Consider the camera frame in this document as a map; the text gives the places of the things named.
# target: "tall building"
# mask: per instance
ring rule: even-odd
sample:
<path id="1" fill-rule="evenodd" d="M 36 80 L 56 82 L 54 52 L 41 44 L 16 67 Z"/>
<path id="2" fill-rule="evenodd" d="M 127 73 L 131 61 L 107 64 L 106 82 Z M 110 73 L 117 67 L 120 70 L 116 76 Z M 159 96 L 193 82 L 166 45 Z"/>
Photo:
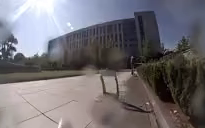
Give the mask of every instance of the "tall building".
<path id="1" fill-rule="evenodd" d="M 58 50 L 62 61 L 69 64 L 81 49 L 95 43 L 102 48 L 117 48 L 127 57 L 143 56 L 143 47 L 151 42 L 155 53 L 160 52 L 158 25 L 153 11 L 136 12 L 134 18 L 96 24 L 49 41 L 49 53 Z"/>

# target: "sun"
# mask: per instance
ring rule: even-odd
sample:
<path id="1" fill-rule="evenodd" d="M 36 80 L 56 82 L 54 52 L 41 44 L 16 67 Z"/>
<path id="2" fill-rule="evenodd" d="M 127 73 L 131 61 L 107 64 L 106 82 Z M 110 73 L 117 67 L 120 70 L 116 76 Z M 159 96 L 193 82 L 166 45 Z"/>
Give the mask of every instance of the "sun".
<path id="1" fill-rule="evenodd" d="M 53 13 L 55 0 L 28 0 L 32 9 L 40 12 Z"/>

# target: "hedge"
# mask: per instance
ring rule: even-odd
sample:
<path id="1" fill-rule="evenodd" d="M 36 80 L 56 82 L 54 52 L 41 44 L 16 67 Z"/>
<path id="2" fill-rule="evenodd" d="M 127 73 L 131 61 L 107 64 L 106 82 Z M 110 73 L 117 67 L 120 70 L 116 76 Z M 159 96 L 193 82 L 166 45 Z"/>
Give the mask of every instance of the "hedge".
<path id="1" fill-rule="evenodd" d="M 138 73 L 163 101 L 171 96 L 193 123 L 205 126 L 205 58 L 170 60 L 142 65 Z"/>
<path id="2" fill-rule="evenodd" d="M 0 74 L 5 73 L 25 73 L 25 72 L 40 72 L 41 69 L 37 66 L 25 66 L 10 62 L 0 61 Z"/>

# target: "green bush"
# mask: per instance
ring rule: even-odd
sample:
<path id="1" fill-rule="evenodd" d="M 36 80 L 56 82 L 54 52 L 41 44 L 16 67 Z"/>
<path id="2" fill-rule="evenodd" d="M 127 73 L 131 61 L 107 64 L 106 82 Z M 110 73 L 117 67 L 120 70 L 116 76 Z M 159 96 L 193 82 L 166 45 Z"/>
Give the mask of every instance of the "green bush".
<path id="1" fill-rule="evenodd" d="M 138 72 L 161 100 L 166 100 L 171 94 L 174 102 L 194 122 L 205 122 L 205 96 L 196 96 L 196 92 L 201 90 L 205 95 L 205 58 L 187 59 L 179 54 L 169 60 L 142 65 Z"/>

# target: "pavement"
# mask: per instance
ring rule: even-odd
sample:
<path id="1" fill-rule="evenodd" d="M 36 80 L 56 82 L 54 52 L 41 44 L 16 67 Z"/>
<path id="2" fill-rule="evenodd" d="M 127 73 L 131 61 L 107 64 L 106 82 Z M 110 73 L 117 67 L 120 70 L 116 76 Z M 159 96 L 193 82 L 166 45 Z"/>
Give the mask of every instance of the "pavement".
<path id="1" fill-rule="evenodd" d="M 104 77 L 107 91 L 114 77 Z M 152 128 L 154 116 L 143 86 L 118 73 L 119 100 L 102 94 L 99 75 L 0 85 L 0 128 Z M 126 109 L 121 102 L 140 108 Z"/>

